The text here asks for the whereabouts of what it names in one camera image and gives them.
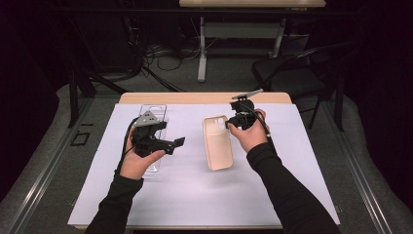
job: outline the black chair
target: black chair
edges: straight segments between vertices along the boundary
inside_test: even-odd
[[[252,73],[264,92],[286,92],[292,102],[299,98],[317,96],[309,129],[322,100],[329,99],[337,88],[338,73],[343,71],[353,43],[345,42],[325,47],[313,48],[298,55],[279,56],[256,61]]]

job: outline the phone case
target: phone case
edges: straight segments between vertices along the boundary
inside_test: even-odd
[[[203,121],[206,157],[211,170],[230,168],[234,164],[230,133],[225,115],[206,117]]]

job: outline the person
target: person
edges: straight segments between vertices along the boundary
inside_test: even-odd
[[[265,120],[265,111],[256,109]],[[340,233],[339,228],[319,200],[282,165],[282,160],[268,142],[263,125],[256,120],[247,130],[229,124],[231,134],[236,137],[246,160],[261,177],[274,210],[285,233]],[[131,129],[126,149],[131,149]],[[131,210],[132,198],[142,187],[143,174],[165,151],[155,151],[141,158],[127,151],[120,170],[115,171],[107,196],[85,233],[124,233]]]

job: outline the desk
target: desk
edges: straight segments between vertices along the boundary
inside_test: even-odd
[[[319,8],[324,7],[323,0],[180,0],[179,6],[189,8]],[[198,82],[206,80],[207,52],[206,37],[226,38],[274,38],[276,39],[270,56],[275,58],[280,50],[286,19],[279,22],[205,22],[201,17],[200,41],[201,54],[198,70]]]
[[[124,94],[115,106],[68,224],[86,228],[92,221],[119,163],[125,131],[141,104],[166,103],[166,139],[186,137],[185,144],[162,159],[157,173],[144,175],[144,185],[133,199],[127,228],[282,228],[260,177],[250,168],[234,137],[231,136],[234,166],[215,172],[207,167],[202,119],[234,115],[228,102],[237,94]],[[278,130],[273,139],[284,165],[339,223],[306,130],[288,95],[261,93],[252,100],[271,116],[267,119],[270,128]]]

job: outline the black long-sleeve shirt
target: black long-sleeve shirt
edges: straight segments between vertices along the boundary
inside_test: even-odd
[[[261,176],[285,233],[340,233],[324,206],[282,165],[270,144],[255,146],[246,159]],[[143,178],[134,180],[115,174],[86,233],[124,233],[132,198],[142,184]]]

